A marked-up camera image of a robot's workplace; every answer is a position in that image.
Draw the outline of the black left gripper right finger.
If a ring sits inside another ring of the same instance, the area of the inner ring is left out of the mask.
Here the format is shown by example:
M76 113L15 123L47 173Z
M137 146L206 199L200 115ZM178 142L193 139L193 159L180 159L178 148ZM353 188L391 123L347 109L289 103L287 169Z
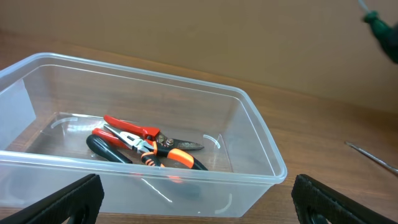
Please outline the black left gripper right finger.
M300 224L395 224L306 174L296 176L291 196Z

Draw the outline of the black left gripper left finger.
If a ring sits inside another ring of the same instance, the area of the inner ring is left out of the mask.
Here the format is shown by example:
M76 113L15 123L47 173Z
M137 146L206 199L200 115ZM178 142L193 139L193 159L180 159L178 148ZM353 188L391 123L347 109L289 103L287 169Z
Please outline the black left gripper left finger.
M89 174L1 220L1 224L95 223L104 199L98 174Z

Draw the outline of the silver combination wrench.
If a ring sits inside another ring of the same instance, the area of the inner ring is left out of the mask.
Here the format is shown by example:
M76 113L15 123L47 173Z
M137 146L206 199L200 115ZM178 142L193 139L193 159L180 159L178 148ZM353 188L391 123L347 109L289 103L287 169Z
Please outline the silver combination wrench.
M393 173L394 175L398 174L397 168L389 165L388 163L386 163L385 161L383 161L382 159L374 156L373 154L369 153L368 151L354 145L351 142L345 141L345 144L348 145L349 147L355 149L356 151L360 152L361 154L363 154L364 156L368 157L370 160L373 160L375 163L379 164L381 167L385 168L386 170L388 170L389 172Z

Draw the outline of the orange black long-nose pliers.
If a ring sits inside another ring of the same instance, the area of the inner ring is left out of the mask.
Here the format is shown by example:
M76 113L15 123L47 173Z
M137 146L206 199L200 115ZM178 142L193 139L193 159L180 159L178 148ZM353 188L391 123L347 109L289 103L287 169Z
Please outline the orange black long-nose pliers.
M169 148L154 141L149 143L147 140L133 133L122 131L108 124L105 124L104 128L110 131L112 135L118 138L126 147L140 154L142 163L147 166L165 167L159 159L159 157L164 157L177 161L189 169L208 170L199 160L183 150Z

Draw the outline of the red handled snips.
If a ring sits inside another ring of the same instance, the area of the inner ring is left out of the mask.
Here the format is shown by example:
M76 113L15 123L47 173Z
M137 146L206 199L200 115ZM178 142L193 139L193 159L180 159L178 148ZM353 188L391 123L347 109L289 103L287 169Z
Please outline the red handled snips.
M136 124L132 124L127 121L116 119L110 115L104 115L103 119L109 125L118 129L122 129L123 131L127 131L135 135L138 135L143 139L145 139L148 143L157 142L163 146L170 148L177 148L183 151L191 151L191 150L196 151L204 148L202 144L197 142L168 138L161 132L159 128L138 126Z

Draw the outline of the clear plastic container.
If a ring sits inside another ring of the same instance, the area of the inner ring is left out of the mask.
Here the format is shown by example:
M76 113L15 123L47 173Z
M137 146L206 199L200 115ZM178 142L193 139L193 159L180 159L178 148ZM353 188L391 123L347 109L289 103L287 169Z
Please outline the clear plastic container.
M165 159L148 167L95 155L104 116L201 144L204 171ZM232 86L40 53L1 70L1 208L25 208L88 175L102 212L241 217L287 168L248 95Z

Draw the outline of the green handled screwdriver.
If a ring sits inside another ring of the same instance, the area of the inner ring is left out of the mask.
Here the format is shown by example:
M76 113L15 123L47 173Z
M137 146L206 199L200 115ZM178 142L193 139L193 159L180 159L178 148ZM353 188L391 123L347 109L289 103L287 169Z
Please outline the green handled screwdriver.
M364 11L363 22L369 26L382 51L394 64L397 64L397 24L392 27L385 23L377 11L369 10L363 0L358 0L358 4Z

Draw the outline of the black red handled screwdriver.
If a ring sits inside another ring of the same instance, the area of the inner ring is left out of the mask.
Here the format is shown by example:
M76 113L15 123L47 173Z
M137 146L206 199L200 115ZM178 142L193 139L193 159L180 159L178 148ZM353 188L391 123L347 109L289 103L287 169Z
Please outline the black red handled screwdriver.
M132 160L127 158L125 155L123 155L121 152L119 152L106 140L98 135L89 135L86 139L86 144L92 152L106 159L107 161L123 164L133 164ZM171 199L169 199L163 193L157 190L152 184L146 181L146 179L143 179L142 177L138 177L137 179L140 185L145 185L148 189L151 189L151 191L154 192L157 197L160 197L167 205L172 203Z

